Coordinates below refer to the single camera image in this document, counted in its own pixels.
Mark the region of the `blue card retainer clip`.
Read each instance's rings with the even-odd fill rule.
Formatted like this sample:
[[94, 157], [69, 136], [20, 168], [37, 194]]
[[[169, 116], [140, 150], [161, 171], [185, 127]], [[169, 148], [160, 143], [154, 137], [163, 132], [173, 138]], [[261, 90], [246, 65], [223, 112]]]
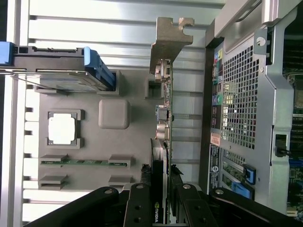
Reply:
[[245, 182], [232, 182], [231, 189], [233, 192], [246, 197], [248, 199], [254, 200], [255, 190], [250, 185]]
[[247, 164], [243, 164], [242, 167], [245, 181], [250, 185], [254, 185], [256, 183], [256, 169]]

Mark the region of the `gray parts rack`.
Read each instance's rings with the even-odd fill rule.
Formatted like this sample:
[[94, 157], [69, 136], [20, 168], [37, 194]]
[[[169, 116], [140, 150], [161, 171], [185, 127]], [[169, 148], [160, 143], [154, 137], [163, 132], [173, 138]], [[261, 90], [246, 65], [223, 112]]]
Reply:
[[[140, 181], [151, 162], [156, 135], [155, 108], [162, 104], [160, 84], [146, 70], [119, 70], [115, 92], [40, 95], [38, 187], [41, 190], [92, 191]], [[54, 113], [71, 114], [76, 139], [54, 145], [48, 121]], [[107, 160], [127, 166], [42, 165], [41, 161]]]

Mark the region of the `green RAM stick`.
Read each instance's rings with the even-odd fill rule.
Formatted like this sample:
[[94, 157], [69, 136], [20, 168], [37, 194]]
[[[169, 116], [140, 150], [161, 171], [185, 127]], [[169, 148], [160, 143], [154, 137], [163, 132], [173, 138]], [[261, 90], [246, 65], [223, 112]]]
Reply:
[[76, 160], [67, 159], [63, 161], [41, 161], [42, 165], [82, 165], [82, 166], [127, 166], [127, 163], [111, 163], [107, 160]]

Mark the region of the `orange service tag label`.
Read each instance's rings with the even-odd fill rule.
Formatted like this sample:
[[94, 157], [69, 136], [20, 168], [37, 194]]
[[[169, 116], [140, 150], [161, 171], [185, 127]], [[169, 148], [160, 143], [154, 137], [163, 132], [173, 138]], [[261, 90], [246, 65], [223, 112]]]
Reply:
[[218, 133], [211, 132], [210, 143], [219, 147], [221, 144], [221, 135]]

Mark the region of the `silver CPU chip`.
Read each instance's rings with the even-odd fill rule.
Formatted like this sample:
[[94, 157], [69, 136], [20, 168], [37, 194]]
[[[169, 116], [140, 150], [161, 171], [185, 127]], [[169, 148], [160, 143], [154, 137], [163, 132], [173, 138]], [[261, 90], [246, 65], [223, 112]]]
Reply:
[[76, 120], [69, 113], [54, 113], [48, 121], [48, 139], [54, 145], [71, 145], [76, 139]]

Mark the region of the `open black PC case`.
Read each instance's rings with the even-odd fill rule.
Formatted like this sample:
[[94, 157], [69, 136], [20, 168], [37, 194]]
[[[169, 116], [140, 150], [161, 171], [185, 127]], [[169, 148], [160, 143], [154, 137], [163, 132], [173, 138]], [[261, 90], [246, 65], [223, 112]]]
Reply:
[[[283, 55], [290, 25], [303, 29], [303, 0], [227, 0], [207, 29], [199, 167], [205, 194], [248, 184], [242, 165], [254, 167], [253, 201], [286, 216], [294, 90]], [[219, 147], [211, 132], [221, 135]]]

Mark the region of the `green motherboard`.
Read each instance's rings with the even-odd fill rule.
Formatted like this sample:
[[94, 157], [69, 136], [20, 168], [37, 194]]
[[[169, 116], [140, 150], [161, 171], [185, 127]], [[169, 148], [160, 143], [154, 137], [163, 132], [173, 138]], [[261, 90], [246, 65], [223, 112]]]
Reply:
[[294, 90], [287, 215], [303, 223], [303, 29], [285, 30], [283, 74]]

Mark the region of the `hard disk in blue carrier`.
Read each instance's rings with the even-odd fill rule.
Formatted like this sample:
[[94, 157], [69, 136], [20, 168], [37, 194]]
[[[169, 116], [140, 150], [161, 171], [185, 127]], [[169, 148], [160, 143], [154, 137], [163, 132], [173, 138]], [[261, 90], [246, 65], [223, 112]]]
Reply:
[[116, 89], [116, 74], [89, 47], [53, 49], [0, 42], [1, 74], [48, 90], [96, 93]]

